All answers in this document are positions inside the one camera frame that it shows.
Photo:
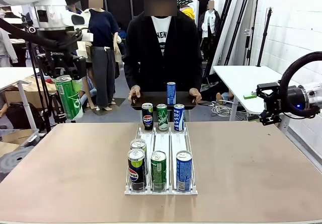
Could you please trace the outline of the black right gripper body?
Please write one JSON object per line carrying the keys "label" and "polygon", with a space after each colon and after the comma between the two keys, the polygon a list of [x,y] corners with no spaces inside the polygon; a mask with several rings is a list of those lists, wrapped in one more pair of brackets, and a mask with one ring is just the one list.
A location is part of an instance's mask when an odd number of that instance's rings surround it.
{"label": "black right gripper body", "polygon": [[264,119],[280,119],[283,109],[280,88],[264,88]]}

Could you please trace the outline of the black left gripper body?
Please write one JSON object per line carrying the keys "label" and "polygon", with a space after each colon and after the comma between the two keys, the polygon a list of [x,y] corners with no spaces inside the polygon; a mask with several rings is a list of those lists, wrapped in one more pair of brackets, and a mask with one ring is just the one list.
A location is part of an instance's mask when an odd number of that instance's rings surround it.
{"label": "black left gripper body", "polygon": [[55,63],[55,68],[63,68],[70,70],[73,67],[72,60],[76,57],[73,53],[63,50],[62,52],[54,52],[51,50],[45,50],[45,56],[47,59]]}

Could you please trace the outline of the person's left hand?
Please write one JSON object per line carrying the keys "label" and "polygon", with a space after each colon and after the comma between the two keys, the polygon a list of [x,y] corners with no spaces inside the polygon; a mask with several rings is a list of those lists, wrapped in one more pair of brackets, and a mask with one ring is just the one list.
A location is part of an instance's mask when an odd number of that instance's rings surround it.
{"label": "person's left hand", "polygon": [[196,88],[191,88],[189,90],[189,94],[190,96],[192,97],[192,103],[196,103],[196,104],[199,104],[200,101],[202,100],[202,96],[201,96],[201,93],[199,92],[198,89]]}

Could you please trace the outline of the person's right hand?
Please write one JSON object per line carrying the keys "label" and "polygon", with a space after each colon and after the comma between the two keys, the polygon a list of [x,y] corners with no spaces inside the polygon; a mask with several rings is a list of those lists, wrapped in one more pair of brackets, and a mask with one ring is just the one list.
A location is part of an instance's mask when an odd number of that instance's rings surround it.
{"label": "person's right hand", "polygon": [[135,103],[137,99],[140,98],[140,86],[134,85],[129,92],[128,101]]}

